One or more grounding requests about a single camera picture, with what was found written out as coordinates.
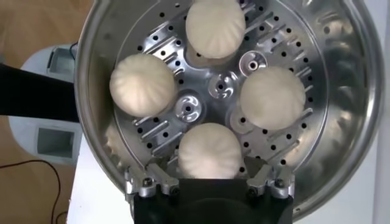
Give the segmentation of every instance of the wire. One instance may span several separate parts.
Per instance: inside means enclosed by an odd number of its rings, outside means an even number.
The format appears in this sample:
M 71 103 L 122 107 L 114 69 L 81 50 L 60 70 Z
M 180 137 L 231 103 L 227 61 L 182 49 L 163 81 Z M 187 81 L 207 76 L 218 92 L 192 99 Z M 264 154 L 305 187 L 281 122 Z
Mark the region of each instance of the wire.
M 73 60 L 76 60 L 76 57 L 74 56 L 72 49 L 73 49 L 74 46 L 76 46 L 76 45 L 78 45 L 78 44 L 79 44 L 79 42 L 76 42 L 76 43 L 72 44 L 72 45 L 69 47 L 69 53 L 71 54 Z
M 5 168 L 9 168 L 9 167 L 19 166 L 19 165 L 23 165 L 23 164 L 27 164 L 27 163 L 45 163 L 46 165 L 48 165 L 54 171 L 54 173 L 55 173 L 55 175 L 57 177 L 59 190 L 58 190 L 57 196 L 55 198 L 53 207 L 51 209 L 51 221 L 50 221 L 51 224 L 54 224 L 54 210 L 55 210 L 55 206 L 57 205 L 57 202 L 58 202 L 60 194 L 61 194 L 60 176 L 58 175 L 59 173 L 57 172 L 55 167 L 52 164 L 46 162 L 45 160 L 33 159 L 33 160 L 28 160 L 28 161 L 24 161 L 24 162 L 20 162 L 20 163 L 13 163 L 13 164 L 8 164 L 8 165 L 3 165 L 3 166 L 0 166 L 0 169 L 5 169 Z
M 57 218 L 55 218 L 55 224 L 59 224 L 59 218 L 63 215 L 66 215 L 68 213 L 68 211 L 65 211 L 65 212 L 61 212 L 57 215 Z

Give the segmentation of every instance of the metal clamp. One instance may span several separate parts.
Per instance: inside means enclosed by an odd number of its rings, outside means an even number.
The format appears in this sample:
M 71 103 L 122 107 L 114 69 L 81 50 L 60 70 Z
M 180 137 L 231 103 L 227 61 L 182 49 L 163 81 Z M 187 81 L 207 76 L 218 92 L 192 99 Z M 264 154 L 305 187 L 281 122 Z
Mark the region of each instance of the metal clamp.
M 136 193 L 144 198 L 153 197 L 156 194 L 156 183 L 137 166 L 127 168 L 125 179 L 127 201 L 131 201 L 132 195 Z
M 246 181 L 251 195 L 258 197 L 264 194 L 271 172 L 272 167 L 265 164 L 253 178 Z
M 179 193 L 179 180 L 169 176 L 159 165 L 149 164 L 146 170 L 160 183 L 163 194 L 177 195 Z
M 290 192 L 289 189 L 292 186 L 292 180 L 294 175 L 290 168 L 283 167 L 276 177 L 276 179 L 270 183 L 271 195 L 275 198 L 285 199 L 288 198 Z

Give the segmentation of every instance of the white steamed bun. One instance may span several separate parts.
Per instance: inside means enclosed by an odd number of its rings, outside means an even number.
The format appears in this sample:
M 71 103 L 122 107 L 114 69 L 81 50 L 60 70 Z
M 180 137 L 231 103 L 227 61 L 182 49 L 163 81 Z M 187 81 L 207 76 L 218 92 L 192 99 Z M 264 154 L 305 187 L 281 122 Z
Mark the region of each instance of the white steamed bun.
M 305 87 L 291 71 L 259 69 L 244 82 L 241 109 L 254 125 L 279 130 L 292 125 L 305 106 Z
M 236 136 L 219 124 L 207 123 L 192 128 L 179 145 L 179 166 L 190 178 L 233 178 L 241 160 Z
M 110 92 L 117 106 L 126 113 L 136 117 L 153 116 L 174 98 L 174 75 L 153 55 L 131 55 L 113 71 Z
M 187 39 L 205 58 L 225 58 L 240 46 L 245 16 L 235 0 L 195 0 L 186 20 Z

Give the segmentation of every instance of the metal screw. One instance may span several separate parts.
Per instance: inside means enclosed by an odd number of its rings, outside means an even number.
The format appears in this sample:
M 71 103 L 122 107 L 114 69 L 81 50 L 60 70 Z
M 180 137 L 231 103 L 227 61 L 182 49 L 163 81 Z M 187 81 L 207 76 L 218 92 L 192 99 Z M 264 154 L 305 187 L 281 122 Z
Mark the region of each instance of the metal screw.
M 142 181 L 142 185 L 144 187 L 149 187 L 153 184 L 153 180 L 150 178 L 150 177 L 147 177 L 145 178 L 143 181 Z
M 250 187 L 248 189 L 248 196 L 251 197 L 251 198 L 257 197 L 257 189 L 253 188 L 253 187 Z
M 171 196 L 178 196 L 178 194 L 180 193 L 180 189 L 178 187 L 174 187 L 171 189 Z
M 285 187 L 285 183 L 282 179 L 276 179 L 275 180 L 275 187 Z

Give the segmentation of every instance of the steamer basket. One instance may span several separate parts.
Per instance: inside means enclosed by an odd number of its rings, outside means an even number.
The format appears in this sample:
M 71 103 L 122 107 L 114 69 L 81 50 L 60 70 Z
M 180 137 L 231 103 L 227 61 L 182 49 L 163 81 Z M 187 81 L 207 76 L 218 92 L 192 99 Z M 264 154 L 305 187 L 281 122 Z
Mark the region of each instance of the steamer basket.
M 180 138 L 194 125 L 216 122 L 234 131 L 244 156 L 294 170 L 295 220 L 313 212 L 356 171 L 380 118 L 383 59 L 367 8 L 354 0 L 240 1 L 247 23 L 241 47 L 207 60 L 186 40 L 190 4 L 94 3 L 80 40 L 76 99 L 96 159 L 122 191 L 124 169 L 155 158 L 179 178 Z M 110 97 L 116 63 L 138 53 L 164 60 L 175 74 L 177 98 L 155 117 L 131 117 Z M 239 108 L 243 81 L 267 66 L 290 69 L 306 88 L 302 117 L 284 130 L 254 127 Z M 248 177 L 242 167 L 237 178 Z

